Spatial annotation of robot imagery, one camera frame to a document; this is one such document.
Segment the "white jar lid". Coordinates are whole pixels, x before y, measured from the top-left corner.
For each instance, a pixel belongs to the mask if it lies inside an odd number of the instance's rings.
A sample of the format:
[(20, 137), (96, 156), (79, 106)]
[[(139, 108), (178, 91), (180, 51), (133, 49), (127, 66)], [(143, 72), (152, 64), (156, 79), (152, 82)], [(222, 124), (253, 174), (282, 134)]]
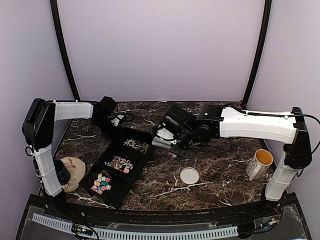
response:
[(193, 167), (186, 167), (180, 171), (179, 177), (184, 184), (193, 185), (200, 179), (199, 172)]

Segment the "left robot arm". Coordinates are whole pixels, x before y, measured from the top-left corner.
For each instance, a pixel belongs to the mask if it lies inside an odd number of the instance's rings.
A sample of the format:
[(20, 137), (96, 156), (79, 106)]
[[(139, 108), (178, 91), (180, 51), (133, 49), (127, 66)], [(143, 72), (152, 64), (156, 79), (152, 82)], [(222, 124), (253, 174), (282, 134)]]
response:
[(113, 137), (122, 129), (125, 120), (123, 114), (115, 113), (115, 108), (117, 103), (107, 96), (99, 102), (33, 100), (22, 124), (22, 133), (27, 143), (25, 152), (33, 158), (36, 176), (48, 196), (54, 199), (63, 196), (52, 154), (55, 122), (90, 119), (102, 133)]

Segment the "metal scoop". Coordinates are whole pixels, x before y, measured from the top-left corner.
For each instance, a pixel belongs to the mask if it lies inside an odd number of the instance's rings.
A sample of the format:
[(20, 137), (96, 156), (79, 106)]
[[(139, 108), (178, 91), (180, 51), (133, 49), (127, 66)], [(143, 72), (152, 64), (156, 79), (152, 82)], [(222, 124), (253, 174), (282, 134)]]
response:
[(156, 136), (153, 138), (151, 144), (155, 147), (163, 148), (163, 149), (169, 149), (171, 147), (170, 141), (164, 140)]

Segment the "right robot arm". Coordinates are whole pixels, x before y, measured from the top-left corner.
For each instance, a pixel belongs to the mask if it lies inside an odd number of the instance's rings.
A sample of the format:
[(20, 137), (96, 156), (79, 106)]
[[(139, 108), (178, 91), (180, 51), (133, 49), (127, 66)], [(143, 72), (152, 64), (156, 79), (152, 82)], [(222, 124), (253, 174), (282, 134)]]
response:
[(306, 114), (299, 107), (286, 112), (236, 109), (231, 105), (205, 105), (195, 116), (177, 105), (170, 107), (163, 126), (173, 134), (177, 146), (187, 150), (192, 144), (206, 146), (211, 139), (255, 138), (283, 143), (280, 163), (265, 188), (265, 198), (255, 205), (255, 213), (266, 217), (275, 208), (299, 170), (312, 162)]

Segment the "black three-compartment candy tray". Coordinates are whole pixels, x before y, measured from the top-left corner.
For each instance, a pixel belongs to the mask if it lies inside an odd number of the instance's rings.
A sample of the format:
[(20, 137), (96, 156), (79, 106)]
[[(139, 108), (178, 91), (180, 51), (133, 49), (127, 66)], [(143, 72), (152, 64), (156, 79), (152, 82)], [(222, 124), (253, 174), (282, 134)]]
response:
[(80, 181), (89, 194), (118, 209), (156, 147), (154, 136), (126, 127)]

